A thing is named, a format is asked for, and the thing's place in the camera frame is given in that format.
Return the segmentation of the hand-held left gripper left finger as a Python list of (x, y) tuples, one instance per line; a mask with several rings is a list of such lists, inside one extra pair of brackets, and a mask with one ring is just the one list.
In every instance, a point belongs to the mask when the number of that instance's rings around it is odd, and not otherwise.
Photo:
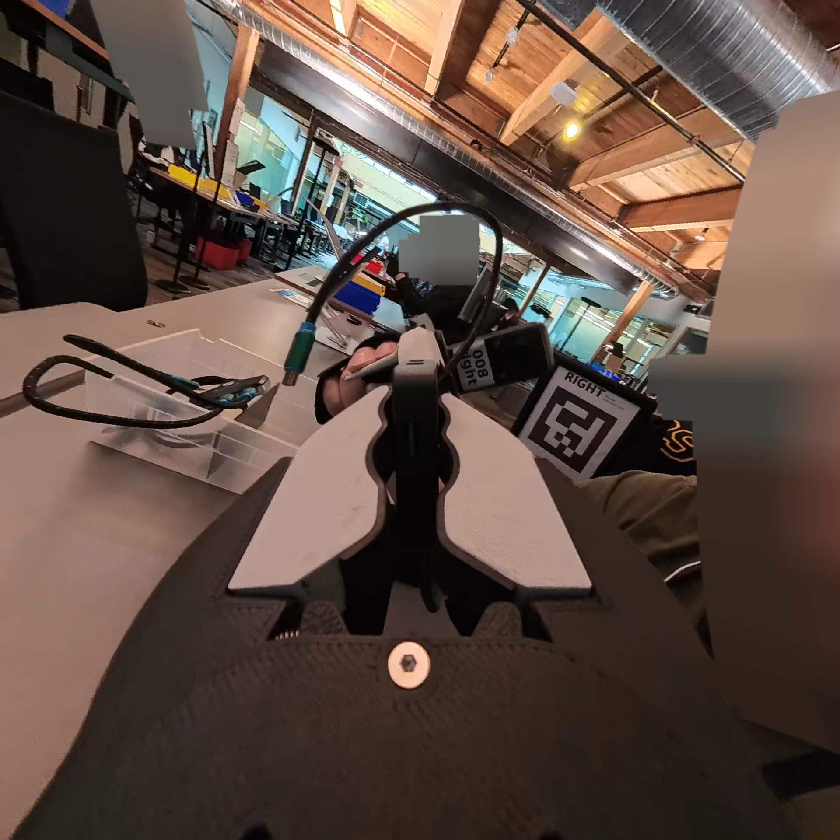
[(299, 448), (233, 573), (231, 593), (343, 593), (340, 561), (369, 545), (385, 521), (372, 450), (390, 394), (389, 386), (375, 387)]

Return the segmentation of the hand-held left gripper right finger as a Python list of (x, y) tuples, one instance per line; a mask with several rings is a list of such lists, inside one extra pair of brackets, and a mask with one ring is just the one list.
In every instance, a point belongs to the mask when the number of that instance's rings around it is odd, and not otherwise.
[(588, 595), (592, 581), (526, 446), (455, 395), (443, 394), (453, 471), (437, 501), (437, 535), (468, 566), (525, 597)]

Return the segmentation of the black square hdmi adapter box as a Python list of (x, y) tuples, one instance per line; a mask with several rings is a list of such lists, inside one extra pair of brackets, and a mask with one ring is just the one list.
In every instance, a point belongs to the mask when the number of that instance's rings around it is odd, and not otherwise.
[(397, 551), (405, 577), (428, 575), (437, 540), (441, 408), (438, 364), (399, 363), (392, 377), (391, 422)]

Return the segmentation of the black cable green plug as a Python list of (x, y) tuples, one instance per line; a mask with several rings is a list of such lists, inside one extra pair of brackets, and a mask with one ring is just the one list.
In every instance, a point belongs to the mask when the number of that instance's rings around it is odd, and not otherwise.
[(407, 220), (410, 217), (431, 214), (433, 212), (460, 212), (478, 219), (490, 228), (496, 239), (496, 247), (490, 272), (490, 290), (495, 291), (497, 289), (501, 271), (501, 260), (503, 257), (503, 228), (500, 221), (495, 215), (493, 215), (493, 213), (483, 206), (457, 201), (437, 201), (406, 207), (403, 210), (387, 217), (381, 223), (373, 227), (362, 238), (356, 239), (352, 246), (347, 248), (343, 255), (339, 257), (337, 264), (331, 268), (327, 277), (321, 284), (321, 287), (316, 292), (316, 295), (307, 310), (307, 314), (301, 322), (301, 325), (290, 344), (287, 358), (283, 365), (283, 385), (292, 386), (296, 384), (299, 375), (303, 373), (307, 365), (310, 352), (312, 351), (312, 345), (314, 344), (316, 332), (315, 323), (321, 313), (321, 310), (326, 305), (327, 301), (333, 297), (335, 292), (340, 290), (348, 281), (350, 281), (352, 274), (361, 268), (360, 265), (355, 265), (353, 263), (355, 257), (365, 251), (365, 249), (367, 249), (369, 245), (372, 245), (380, 235), (383, 235), (393, 226)]

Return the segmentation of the clear plastic bin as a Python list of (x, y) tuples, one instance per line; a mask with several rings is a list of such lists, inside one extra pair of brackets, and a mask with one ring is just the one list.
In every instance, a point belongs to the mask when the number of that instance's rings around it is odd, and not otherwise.
[[(224, 340), (205, 339), (198, 329), (149, 339), (121, 353), (165, 373), (194, 380), (201, 375), (246, 380), (265, 375), (264, 395), (246, 410), (226, 411), (209, 422), (179, 429), (94, 425), (91, 441), (242, 494), (279, 459), (292, 457), (316, 430), (312, 403), (315, 381), (302, 376), (293, 387), (280, 383), (282, 369)], [(181, 395), (96, 356), (91, 362), (112, 378), (85, 374), (87, 411), (142, 421), (172, 422), (203, 414)]]

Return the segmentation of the person's right hand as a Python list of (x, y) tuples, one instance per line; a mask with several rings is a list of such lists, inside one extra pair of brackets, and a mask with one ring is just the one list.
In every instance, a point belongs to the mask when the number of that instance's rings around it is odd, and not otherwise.
[(351, 375), (392, 355), (396, 350), (397, 342), (395, 341), (384, 341), (376, 346), (360, 347), (340, 372), (328, 376), (322, 384), (321, 392), (327, 417), (337, 416), (357, 403), (370, 390), (363, 378), (352, 380)]

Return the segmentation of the blue storage bin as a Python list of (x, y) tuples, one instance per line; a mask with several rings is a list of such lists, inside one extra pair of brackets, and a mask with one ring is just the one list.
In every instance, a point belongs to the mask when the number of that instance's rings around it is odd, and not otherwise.
[(332, 295), (332, 300), (372, 316), (380, 306), (385, 292), (384, 283), (361, 272), (344, 283)]

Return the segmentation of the red storage bin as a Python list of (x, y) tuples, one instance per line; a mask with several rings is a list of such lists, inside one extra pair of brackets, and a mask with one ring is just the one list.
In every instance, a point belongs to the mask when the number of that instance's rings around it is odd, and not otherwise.
[(195, 243), (195, 256), (212, 270), (232, 270), (247, 262), (252, 244), (250, 238), (205, 240), (199, 237)]

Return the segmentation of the background work table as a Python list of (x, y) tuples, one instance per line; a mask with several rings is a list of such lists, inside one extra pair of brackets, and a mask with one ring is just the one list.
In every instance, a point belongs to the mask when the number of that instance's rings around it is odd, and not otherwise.
[(199, 237), (205, 240), (250, 238), (253, 241), (250, 257), (273, 267), (277, 267), (279, 252), (285, 249), (286, 269), (305, 246), (312, 251), (317, 237), (327, 237), (324, 230), (316, 234), (315, 224), (308, 219), (274, 213), (268, 208), (255, 212), (240, 206), (235, 190), (218, 182), (215, 191), (198, 191), (197, 185), (191, 190), (158, 167), (151, 167), (146, 179), (154, 190), (158, 206), (153, 235), (162, 231), (162, 215), (166, 209), (176, 210), (182, 221), (176, 250), (167, 253), (175, 259), (171, 278), (155, 282), (159, 289), (174, 298), (209, 289), (203, 273), (211, 269), (195, 256), (195, 243)]

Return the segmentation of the black office chair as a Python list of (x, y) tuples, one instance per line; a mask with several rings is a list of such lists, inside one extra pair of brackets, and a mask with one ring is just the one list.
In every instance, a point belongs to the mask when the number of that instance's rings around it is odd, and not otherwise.
[(2, 239), (19, 307), (146, 305), (119, 139), (1, 94)]

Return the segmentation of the large silver ventilation duct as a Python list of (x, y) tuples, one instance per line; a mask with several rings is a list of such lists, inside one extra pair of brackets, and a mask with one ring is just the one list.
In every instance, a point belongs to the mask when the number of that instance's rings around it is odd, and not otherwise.
[(781, 1), (600, 1), (598, 9), (741, 136), (839, 89), (839, 69)]

